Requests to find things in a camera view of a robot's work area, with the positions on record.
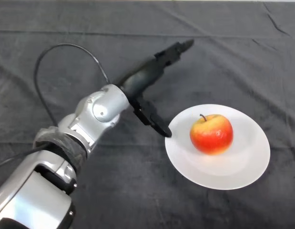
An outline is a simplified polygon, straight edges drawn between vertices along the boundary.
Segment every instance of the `silver robot arm segment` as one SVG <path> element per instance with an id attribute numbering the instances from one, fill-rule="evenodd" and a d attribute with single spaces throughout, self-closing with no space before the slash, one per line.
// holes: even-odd
<path id="1" fill-rule="evenodd" d="M 58 130 L 76 139 L 89 157 L 102 134 L 118 123 L 128 106 L 117 86 L 106 85 L 81 100 L 76 112 L 62 119 Z M 44 176 L 49 173 L 77 187 L 74 167 L 63 157 L 49 150 L 27 156 L 0 188 L 0 228 L 69 228 L 74 206 L 68 193 Z"/>

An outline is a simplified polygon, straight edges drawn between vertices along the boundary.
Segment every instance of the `apple stem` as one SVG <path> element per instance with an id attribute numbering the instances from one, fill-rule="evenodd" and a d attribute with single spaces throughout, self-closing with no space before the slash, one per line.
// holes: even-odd
<path id="1" fill-rule="evenodd" d="M 206 122 L 206 118 L 203 114 L 200 114 L 200 116 L 204 119 L 204 121 Z"/>

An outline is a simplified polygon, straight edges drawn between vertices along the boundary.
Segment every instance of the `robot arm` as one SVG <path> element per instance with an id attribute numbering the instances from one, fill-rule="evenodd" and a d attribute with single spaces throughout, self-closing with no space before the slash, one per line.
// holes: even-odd
<path id="1" fill-rule="evenodd" d="M 34 146 L 45 147 L 27 156 L 0 188 L 0 229 L 70 228 L 75 208 L 69 194 L 77 187 L 77 175 L 102 134 L 118 123 L 120 113 L 130 105 L 145 125 L 171 137 L 142 93 L 192 44 L 193 40 L 176 43 L 155 54 L 120 82 L 82 99 L 58 127 L 40 130 Z"/>

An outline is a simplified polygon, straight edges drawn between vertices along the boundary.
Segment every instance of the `black cloth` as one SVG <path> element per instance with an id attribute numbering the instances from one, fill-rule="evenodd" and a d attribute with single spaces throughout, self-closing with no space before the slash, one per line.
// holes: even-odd
<path id="1" fill-rule="evenodd" d="M 0 1 L 0 161 L 51 125 L 32 80 L 43 49 L 82 45 L 114 80 L 190 38 L 194 47 L 145 97 L 167 123 L 198 104 L 249 115 L 271 145 L 266 172 L 237 190 L 196 185 L 174 169 L 164 138 L 129 109 L 78 177 L 74 228 L 295 228 L 295 3 Z M 73 48 L 49 53 L 40 82 L 58 120 L 104 84 Z M 17 163 L 0 170 L 0 184 Z"/>

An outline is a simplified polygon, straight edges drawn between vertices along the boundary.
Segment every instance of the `red apple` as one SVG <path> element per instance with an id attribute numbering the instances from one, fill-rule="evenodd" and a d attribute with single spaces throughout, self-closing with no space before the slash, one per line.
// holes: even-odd
<path id="1" fill-rule="evenodd" d="M 193 145 L 208 155 L 223 153 L 233 141 L 233 129 L 229 120 L 220 115 L 212 114 L 204 117 L 201 114 L 190 131 Z"/>

